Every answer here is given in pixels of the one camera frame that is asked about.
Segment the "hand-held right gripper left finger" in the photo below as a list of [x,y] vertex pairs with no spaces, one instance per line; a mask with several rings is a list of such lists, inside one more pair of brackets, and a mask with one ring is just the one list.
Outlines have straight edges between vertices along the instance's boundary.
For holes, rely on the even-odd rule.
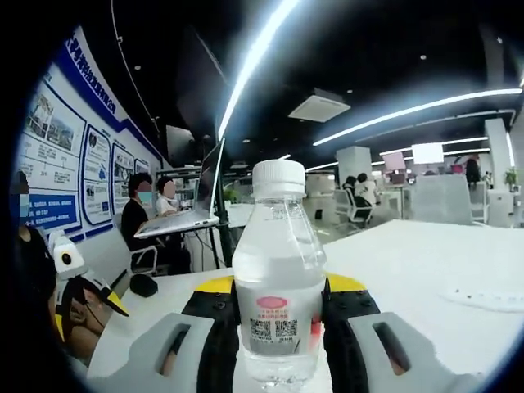
[[233,276],[156,279],[157,292],[127,290],[88,368],[94,392],[231,392],[239,338]]

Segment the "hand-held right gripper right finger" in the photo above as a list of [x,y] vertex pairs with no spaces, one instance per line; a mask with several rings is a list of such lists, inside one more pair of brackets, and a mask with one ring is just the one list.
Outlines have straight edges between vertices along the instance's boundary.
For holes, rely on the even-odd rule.
[[339,274],[323,290],[323,348],[335,392],[474,392],[473,374],[438,360],[432,342],[392,312],[382,312],[367,288]]

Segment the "person's left hand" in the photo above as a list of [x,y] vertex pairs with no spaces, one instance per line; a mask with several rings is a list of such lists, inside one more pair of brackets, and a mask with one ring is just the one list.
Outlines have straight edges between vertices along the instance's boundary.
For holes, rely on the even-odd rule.
[[109,320],[109,310],[95,293],[83,289],[83,294],[83,300],[79,300],[76,297],[72,299],[70,320],[75,325],[84,326],[100,335]]

